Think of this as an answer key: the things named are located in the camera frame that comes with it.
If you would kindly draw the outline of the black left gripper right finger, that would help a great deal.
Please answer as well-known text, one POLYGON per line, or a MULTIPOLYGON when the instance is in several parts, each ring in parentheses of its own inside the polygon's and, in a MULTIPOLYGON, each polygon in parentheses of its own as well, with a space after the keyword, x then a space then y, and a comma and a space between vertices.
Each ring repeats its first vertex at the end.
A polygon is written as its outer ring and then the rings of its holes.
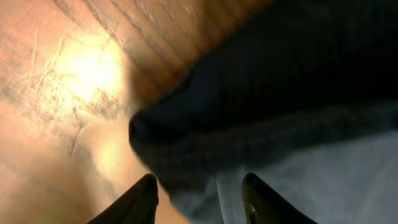
POLYGON ((245 175, 242 196, 247 224, 317 224, 256 174, 245 175))

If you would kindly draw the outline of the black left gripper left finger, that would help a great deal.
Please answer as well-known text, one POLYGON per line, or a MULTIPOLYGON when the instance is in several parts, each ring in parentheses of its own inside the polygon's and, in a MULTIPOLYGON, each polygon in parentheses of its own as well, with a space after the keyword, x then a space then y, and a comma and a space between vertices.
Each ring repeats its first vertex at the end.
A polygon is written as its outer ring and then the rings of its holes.
POLYGON ((146 174, 88 224, 154 224, 158 204, 157 179, 146 174))

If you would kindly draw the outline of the dark blue shorts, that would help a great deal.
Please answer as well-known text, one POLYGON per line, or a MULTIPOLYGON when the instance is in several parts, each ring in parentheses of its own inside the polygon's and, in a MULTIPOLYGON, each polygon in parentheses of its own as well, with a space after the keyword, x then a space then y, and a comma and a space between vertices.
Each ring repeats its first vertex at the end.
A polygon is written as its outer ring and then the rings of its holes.
POLYGON ((193 223, 245 223, 248 173, 317 223, 396 223, 397 1, 272 2, 129 140, 193 223))

